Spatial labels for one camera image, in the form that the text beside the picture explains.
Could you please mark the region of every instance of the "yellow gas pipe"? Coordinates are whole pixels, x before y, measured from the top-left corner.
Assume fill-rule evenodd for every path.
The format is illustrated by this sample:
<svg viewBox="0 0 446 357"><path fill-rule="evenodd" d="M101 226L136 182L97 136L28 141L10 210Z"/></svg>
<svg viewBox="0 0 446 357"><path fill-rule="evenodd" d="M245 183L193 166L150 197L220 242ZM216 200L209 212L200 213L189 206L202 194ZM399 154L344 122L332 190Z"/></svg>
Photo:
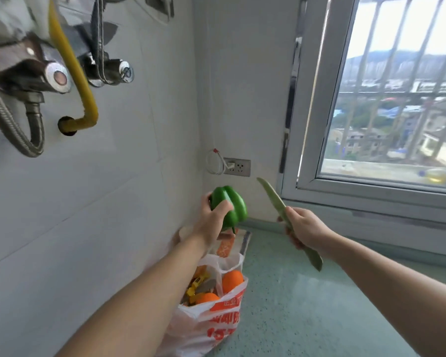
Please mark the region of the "yellow gas pipe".
<svg viewBox="0 0 446 357"><path fill-rule="evenodd" d="M82 118L73 119L64 117L58 121L58 128L63 134L73 135L78 130L87 129L96 125L98 118L97 105L93 93L89 88L86 75L79 64L63 29L61 29L53 0L49 0L48 23L51 42L61 54L61 57L74 80L84 107L84 116Z"/></svg>

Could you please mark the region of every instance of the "metal security bar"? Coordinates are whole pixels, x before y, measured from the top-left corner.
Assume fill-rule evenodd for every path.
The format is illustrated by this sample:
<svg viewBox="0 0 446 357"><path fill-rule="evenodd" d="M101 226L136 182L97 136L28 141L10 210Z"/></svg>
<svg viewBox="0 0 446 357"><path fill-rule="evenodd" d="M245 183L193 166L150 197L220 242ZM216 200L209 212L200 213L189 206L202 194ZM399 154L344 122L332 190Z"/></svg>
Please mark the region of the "metal security bar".
<svg viewBox="0 0 446 357"><path fill-rule="evenodd" d="M351 130L351 123L352 123L352 120L356 113L357 102L358 102L359 97L364 96L364 97L371 97L374 99L373 105L370 110L369 123L364 131L363 137L360 140L358 140L359 145L361 145L361 151L360 151L360 157L362 158L361 160L363 160L364 158L366 160L368 160L370 157L369 153L370 153L371 147L370 147L369 143L371 143L373 141L373 138L370 135L372 133L375 118L378 116L378 110L379 110L381 101L383 100L384 97L397 98L398 111L397 111L395 117L393 118L393 124L390 127L390 131L388 132L387 137L381 143L379 143L379 146L376 149L379 156L386 155L387 151L390 150L390 148L392 148L394 139L399 132L398 128L400 126L400 123L403 121L402 115L403 115L404 109L407 106L410 98L413 98L413 97L419 97L420 99L425 98L425 100L423 102L424 110L422 111L421 115L418 117L418 122L416 124L416 127L415 127L413 133L412 133L410 141L408 141L408 146L406 147L405 162L409 163L410 160L412 160L414 158L414 156L416 155L417 147L421 141L421 138L425 131L425 127L429 121L430 111L432 110L432 107L434 105L434 102L436 101L436 98L441 97L441 96L446 97L446 91L441 90L442 84L446 78L446 57L443 61L441 69L436 77L433 89L430 90L429 92L422 92L422 91L414 92L413 91L413 87L415 85L416 77L417 77L423 56L426 53L428 42L430 40L432 31L433 31L436 21L438 19L440 9L441 9L441 6L442 6L444 0L438 0L438 2L436 4L436 8L434 10L432 19L429 23L426 35L424 36L420 50L417 52L416 57L414 59L413 68L410 72L410 76L408 77L408 82L405 85L404 91L393 92L390 90L386 90L386 86L390 79L390 75L392 73L393 61L394 61L396 53L398 52L399 41L400 41L401 35L403 33L407 14L408 14L408 11L410 10L410 6L411 6L413 0L407 0L405 3L403 15L401 17L401 20L400 20L400 23L398 26L398 30L397 30L397 33L396 33L396 36L395 36L395 39L393 42L393 47L389 51L387 62L384 67L384 70L382 72L377 91L374 91L374 92L373 91L362 91L362 85L363 85L363 81L364 81L364 77L365 77L366 69L367 69L367 61L369 59L370 48L372 45L375 28L377 26L380 9L384 2L389 2L389 1L393 1L393 0L360 0L361 3L375 2L376 7L375 7L373 20L372 20L370 30L369 30L367 43L365 45L364 53L360 60L359 70L358 70L356 81L355 81L355 88L353 89L353 91L350 91L350 92L342 91L342 92L338 93L339 97L348 97L351 99L350 108L349 108L348 112L346 113L347 119L345 122L345 128L343 130L338 153L339 153L339 155L342 155L342 153L344 152L345 146L347 145L347 137ZM446 140L446 125L444 126L444 129L442 129L438 143L433 150L433 153L431 155L432 160L437 158L437 156L440 152L440 149L443 146L443 143L445 142L445 140Z"/></svg>

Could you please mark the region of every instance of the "window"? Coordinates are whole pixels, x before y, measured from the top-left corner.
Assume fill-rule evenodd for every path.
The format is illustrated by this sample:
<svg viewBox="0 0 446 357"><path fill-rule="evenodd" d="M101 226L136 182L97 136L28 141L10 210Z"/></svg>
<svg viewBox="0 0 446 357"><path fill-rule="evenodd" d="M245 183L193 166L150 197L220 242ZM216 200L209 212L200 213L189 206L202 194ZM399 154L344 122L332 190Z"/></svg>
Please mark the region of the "window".
<svg viewBox="0 0 446 357"><path fill-rule="evenodd" d="M446 0L308 0L304 30L282 197L446 223Z"/></svg>

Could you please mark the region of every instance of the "person's right arm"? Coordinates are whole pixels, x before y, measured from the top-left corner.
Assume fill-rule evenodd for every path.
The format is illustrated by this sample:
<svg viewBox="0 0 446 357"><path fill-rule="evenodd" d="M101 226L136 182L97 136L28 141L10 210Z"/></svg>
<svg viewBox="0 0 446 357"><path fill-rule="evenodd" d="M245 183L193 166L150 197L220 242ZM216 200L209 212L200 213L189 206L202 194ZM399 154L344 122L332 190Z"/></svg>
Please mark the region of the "person's right arm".
<svg viewBox="0 0 446 357"><path fill-rule="evenodd" d="M446 356L446 285L330 230L313 212L286 207L297 248L334 260L422 357Z"/></svg>

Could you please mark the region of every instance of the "window frame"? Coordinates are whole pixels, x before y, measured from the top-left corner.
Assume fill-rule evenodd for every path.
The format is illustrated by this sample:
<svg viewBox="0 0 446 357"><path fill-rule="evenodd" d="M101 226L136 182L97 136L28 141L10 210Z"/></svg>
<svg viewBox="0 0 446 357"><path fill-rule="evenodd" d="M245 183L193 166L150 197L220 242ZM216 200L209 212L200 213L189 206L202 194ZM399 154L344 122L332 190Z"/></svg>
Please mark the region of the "window frame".
<svg viewBox="0 0 446 357"><path fill-rule="evenodd" d="M435 186L422 187L423 190L406 189L382 179L354 182L348 177L320 177L324 141L335 108L343 72L341 66L345 63L359 0L330 0L329 7L328 2L307 1L301 49L303 62L295 91L281 196L288 200L446 223L446 192ZM332 96L330 102L327 102L327 95Z"/></svg>

